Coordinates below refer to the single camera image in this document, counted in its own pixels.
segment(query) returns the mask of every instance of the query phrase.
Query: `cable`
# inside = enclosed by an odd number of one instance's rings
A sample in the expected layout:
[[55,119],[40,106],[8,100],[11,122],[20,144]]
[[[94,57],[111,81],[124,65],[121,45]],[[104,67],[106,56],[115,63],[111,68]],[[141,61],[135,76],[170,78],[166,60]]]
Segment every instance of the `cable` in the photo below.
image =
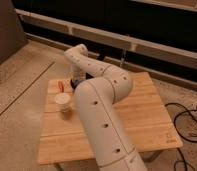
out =
[[[187,141],[189,143],[197,143],[197,140],[195,140],[195,138],[197,137],[197,134],[189,133],[189,137],[187,137],[187,136],[183,135],[177,127],[177,123],[178,123],[179,118],[181,118],[183,116],[190,116],[192,121],[195,123],[195,125],[197,125],[197,118],[192,114],[192,112],[197,113],[197,104],[196,104],[196,109],[191,109],[191,110],[187,109],[184,105],[182,105],[180,103],[168,103],[165,106],[166,107],[176,106],[176,107],[182,108],[184,110],[184,111],[179,112],[178,114],[176,114],[176,116],[174,118],[174,121],[173,121],[174,125],[175,125],[175,128],[176,128],[178,134],[180,135],[180,137],[183,138],[185,141]],[[174,171],[177,171],[177,165],[179,163],[183,163],[185,171],[189,171],[189,168],[191,168],[191,170],[193,170],[193,171],[196,171],[196,169],[190,163],[188,163],[186,161],[185,156],[184,156],[183,152],[181,151],[181,149],[178,148],[177,150],[178,150],[178,153],[180,154],[180,157],[181,157],[182,160],[177,160],[174,163]]]

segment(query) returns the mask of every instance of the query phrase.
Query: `floor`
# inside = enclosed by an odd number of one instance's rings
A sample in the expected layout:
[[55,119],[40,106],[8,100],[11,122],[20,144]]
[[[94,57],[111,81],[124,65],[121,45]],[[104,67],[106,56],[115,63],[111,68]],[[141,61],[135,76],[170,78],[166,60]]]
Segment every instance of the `floor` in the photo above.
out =
[[[0,171],[56,171],[52,165],[37,164],[44,98],[49,79],[69,75],[70,66],[62,50],[34,41],[0,65]],[[191,109],[195,107],[197,92],[153,81],[164,103],[179,102]],[[179,110],[170,107],[171,117]],[[188,119],[179,127],[197,129]],[[184,142],[182,150],[188,162],[197,168],[197,145]],[[172,171],[177,159],[176,150],[167,150],[146,165],[150,171]],[[95,160],[68,162],[61,166],[65,171],[98,170]]]

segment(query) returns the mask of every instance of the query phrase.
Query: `wooden table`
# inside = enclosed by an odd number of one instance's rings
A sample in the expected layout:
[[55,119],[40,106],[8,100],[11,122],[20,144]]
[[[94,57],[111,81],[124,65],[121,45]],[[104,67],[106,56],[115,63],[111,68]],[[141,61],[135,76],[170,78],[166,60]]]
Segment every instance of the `wooden table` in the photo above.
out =
[[[133,91],[114,107],[138,151],[181,147],[182,141],[150,76],[147,73],[135,73],[132,76]],[[63,81],[65,92],[70,93],[73,98],[69,79],[50,80],[40,137],[39,164],[94,157],[74,103],[71,103],[71,113],[63,116],[54,102],[55,95],[59,93],[59,80]]]

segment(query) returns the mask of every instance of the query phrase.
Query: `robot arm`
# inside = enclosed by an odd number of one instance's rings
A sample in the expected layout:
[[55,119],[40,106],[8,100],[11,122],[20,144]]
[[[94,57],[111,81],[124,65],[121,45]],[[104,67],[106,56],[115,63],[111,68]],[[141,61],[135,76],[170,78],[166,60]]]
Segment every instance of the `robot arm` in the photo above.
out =
[[78,45],[65,56],[76,72],[95,77],[78,85],[75,103],[98,166],[101,171],[146,171],[112,106],[130,93],[133,81],[125,70],[90,59],[87,52]]

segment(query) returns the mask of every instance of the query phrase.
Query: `paper cup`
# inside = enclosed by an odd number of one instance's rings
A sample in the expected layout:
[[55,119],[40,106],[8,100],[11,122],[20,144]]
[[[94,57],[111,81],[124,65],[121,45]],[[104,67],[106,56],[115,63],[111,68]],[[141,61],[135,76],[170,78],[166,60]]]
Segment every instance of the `paper cup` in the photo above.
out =
[[54,98],[56,104],[58,104],[60,111],[65,113],[70,110],[71,97],[68,93],[59,93]]

